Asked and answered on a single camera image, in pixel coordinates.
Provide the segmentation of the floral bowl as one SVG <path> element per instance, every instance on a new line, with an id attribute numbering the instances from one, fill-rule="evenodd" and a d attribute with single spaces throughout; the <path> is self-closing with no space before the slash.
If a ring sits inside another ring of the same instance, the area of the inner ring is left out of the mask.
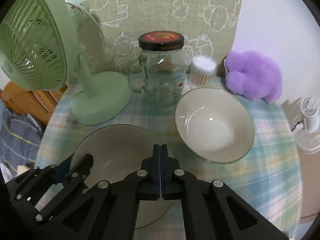
<path id="1" fill-rule="evenodd" d="M 175 125 L 195 154 L 214 163 L 240 160 L 254 141 L 249 112 L 221 89 L 197 88 L 183 94 L 176 106 Z"/>
<path id="2" fill-rule="evenodd" d="M 101 180 L 115 183 L 138 171 L 142 161 L 152 156 L 154 144 L 163 143 L 161 137 L 137 126 L 103 127 L 80 143 L 72 157 L 71 167 L 90 154 L 93 166 L 84 184 L 92 188 Z"/>

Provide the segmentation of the blue plaid bedding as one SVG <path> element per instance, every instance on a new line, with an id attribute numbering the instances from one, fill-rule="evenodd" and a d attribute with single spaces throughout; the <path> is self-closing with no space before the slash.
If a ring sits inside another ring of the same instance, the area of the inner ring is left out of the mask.
<path id="1" fill-rule="evenodd" d="M 19 166 L 33 167 L 43 136 L 43 125 L 33 115 L 5 108 L 1 116 L 1 163 L 12 177 Z"/>

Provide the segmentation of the plaid tablecloth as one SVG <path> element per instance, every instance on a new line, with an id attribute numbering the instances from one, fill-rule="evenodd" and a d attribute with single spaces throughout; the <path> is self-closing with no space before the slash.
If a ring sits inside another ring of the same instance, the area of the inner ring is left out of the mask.
<path id="1" fill-rule="evenodd" d="M 42 137 L 37 166 L 59 164 L 87 135 L 101 127 L 139 126 L 157 134 L 181 168 L 201 180 L 223 181 L 287 237 L 295 237 L 302 210 L 302 176 L 298 151 L 280 106 L 236 96 L 252 118 L 254 142 L 241 160 L 216 164 L 203 160 L 183 143 L 175 126 L 175 106 L 156 109 L 143 94 L 135 93 L 115 118 L 83 126 L 74 122 L 69 112 L 72 96 L 78 91 L 77 80 L 70 81 Z M 180 203 L 174 202 L 153 224 L 137 229 L 134 239 L 185 239 Z"/>

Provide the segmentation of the wooden bed headboard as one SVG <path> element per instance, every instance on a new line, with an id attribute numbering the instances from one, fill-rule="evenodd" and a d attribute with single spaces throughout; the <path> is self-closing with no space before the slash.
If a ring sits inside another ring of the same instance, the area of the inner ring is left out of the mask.
<path id="1" fill-rule="evenodd" d="M 27 90 L 10 81 L 1 90 L 1 101 L 8 109 L 20 115 L 31 114 L 47 125 L 66 89 L 67 85 L 56 91 Z"/>

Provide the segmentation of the white floor fan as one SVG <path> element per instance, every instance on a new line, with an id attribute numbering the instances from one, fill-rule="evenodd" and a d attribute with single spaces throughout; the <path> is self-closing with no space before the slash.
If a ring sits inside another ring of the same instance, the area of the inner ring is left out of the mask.
<path id="1" fill-rule="evenodd" d="M 319 100 L 306 96 L 295 104 L 290 126 L 298 148 L 306 154 L 319 152 Z"/>

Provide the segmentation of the cotton swab container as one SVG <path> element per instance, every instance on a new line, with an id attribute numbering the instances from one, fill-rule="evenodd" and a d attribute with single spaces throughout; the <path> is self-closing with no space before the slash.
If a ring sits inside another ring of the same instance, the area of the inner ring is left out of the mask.
<path id="1" fill-rule="evenodd" d="M 217 63 L 208 56 L 196 55 L 190 64 L 188 85 L 191 89 L 205 87 L 217 70 Z"/>

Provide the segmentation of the purple plush toy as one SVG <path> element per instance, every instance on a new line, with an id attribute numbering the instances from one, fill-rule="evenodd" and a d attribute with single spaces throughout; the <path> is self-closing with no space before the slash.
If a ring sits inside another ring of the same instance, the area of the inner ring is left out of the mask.
<path id="1" fill-rule="evenodd" d="M 282 93 L 282 74 L 278 64 L 256 51 L 231 51 L 225 58 L 227 88 L 247 100 L 262 99 L 271 104 Z"/>

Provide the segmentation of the glass jar black lid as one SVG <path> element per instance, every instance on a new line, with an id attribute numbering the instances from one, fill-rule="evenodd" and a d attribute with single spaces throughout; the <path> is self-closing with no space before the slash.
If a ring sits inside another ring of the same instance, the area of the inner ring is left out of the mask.
<path id="1" fill-rule="evenodd" d="M 145 94 L 158 108 L 174 105 L 182 96 L 187 69 L 184 36 L 157 30 L 138 38 L 141 52 L 129 63 L 127 80 L 134 93 Z"/>

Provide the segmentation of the green desk fan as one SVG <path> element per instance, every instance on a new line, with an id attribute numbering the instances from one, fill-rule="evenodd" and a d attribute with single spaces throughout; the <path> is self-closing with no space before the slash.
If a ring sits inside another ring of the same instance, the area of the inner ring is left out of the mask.
<path id="1" fill-rule="evenodd" d="M 1 21 L 1 68 L 27 90 L 58 90 L 72 74 L 82 90 L 72 97 L 70 113 L 83 125 L 112 119 L 132 93 L 125 75 L 93 74 L 78 29 L 91 17 L 87 0 L 15 0 Z"/>

